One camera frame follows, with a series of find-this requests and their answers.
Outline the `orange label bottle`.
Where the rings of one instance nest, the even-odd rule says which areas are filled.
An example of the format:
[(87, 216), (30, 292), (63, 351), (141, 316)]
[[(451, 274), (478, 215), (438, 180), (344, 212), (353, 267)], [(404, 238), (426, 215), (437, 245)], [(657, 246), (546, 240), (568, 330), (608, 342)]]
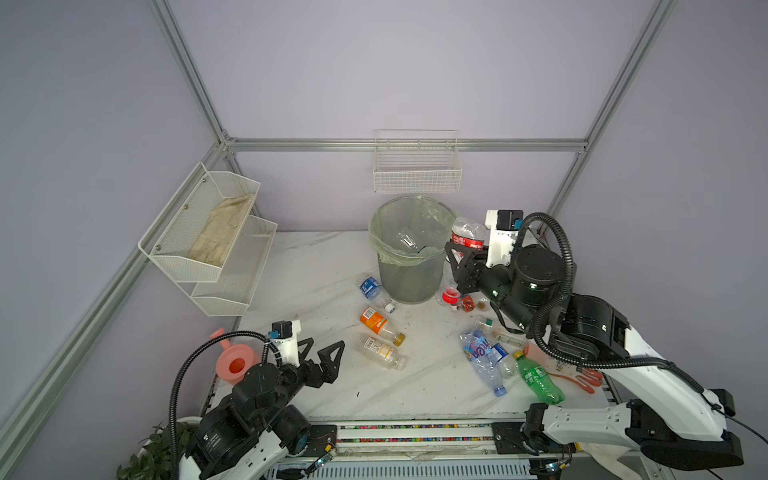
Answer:
[(406, 336), (394, 327), (387, 317), (379, 313), (373, 307), (368, 307), (361, 313), (360, 322), (373, 333), (394, 346), (401, 346), (406, 339)]

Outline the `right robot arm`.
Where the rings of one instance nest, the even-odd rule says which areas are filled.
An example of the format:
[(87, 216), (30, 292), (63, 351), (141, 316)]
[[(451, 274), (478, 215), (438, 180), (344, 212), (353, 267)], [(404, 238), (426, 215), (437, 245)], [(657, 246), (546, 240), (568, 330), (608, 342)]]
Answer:
[(445, 244), (458, 290), (486, 296), (547, 357), (579, 372), (603, 373), (635, 395), (592, 409), (534, 403), (517, 433), (501, 431), (499, 441), (535, 456), (568, 455), (586, 443), (612, 445), (682, 471), (743, 465), (741, 441), (727, 425), (735, 417), (732, 395), (705, 388), (663, 358), (607, 301), (575, 293), (573, 249), (554, 217), (499, 215), (493, 227), (516, 235), (499, 258), (491, 246)]

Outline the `red label bottle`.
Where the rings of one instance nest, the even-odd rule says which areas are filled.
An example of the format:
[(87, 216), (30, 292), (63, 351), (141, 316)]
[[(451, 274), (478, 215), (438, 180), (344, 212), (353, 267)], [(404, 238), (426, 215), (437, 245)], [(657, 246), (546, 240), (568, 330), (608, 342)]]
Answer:
[(454, 243), (475, 250), (482, 250), (489, 240), (488, 228), (467, 217), (459, 216), (451, 227)]

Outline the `yellow label clear bottle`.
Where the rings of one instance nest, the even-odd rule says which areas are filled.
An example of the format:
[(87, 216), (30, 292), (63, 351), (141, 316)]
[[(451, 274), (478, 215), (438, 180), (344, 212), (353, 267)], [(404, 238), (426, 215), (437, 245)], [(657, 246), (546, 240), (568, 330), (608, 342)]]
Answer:
[(373, 337), (363, 337), (360, 342), (360, 352), (368, 360), (390, 370), (403, 370), (407, 359), (393, 346)]

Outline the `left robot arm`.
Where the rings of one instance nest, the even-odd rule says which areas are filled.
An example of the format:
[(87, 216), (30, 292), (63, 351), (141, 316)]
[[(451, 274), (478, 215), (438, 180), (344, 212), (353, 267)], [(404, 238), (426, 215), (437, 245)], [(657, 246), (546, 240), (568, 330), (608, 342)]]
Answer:
[[(298, 333), (288, 321), (275, 323), (266, 335), (222, 333), (184, 361), (171, 389), (166, 428), (173, 479), (258, 479), (276, 462), (311, 445), (311, 423), (291, 401), (303, 387), (319, 388), (338, 378), (345, 343), (319, 350), (314, 362), (306, 358), (314, 340), (299, 341)], [(187, 447), (180, 448), (177, 402), (184, 375), (206, 349), (238, 336), (263, 343), (261, 362), (244, 368), (232, 392), (202, 417)]]

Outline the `small blue label bottle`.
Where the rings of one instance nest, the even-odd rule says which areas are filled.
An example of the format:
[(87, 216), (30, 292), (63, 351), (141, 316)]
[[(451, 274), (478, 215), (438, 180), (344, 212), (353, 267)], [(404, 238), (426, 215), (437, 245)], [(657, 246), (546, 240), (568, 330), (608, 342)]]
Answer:
[(490, 347), (487, 353), (492, 366), (500, 372), (504, 379), (510, 379), (517, 375), (518, 366), (512, 355), (499, 343)]

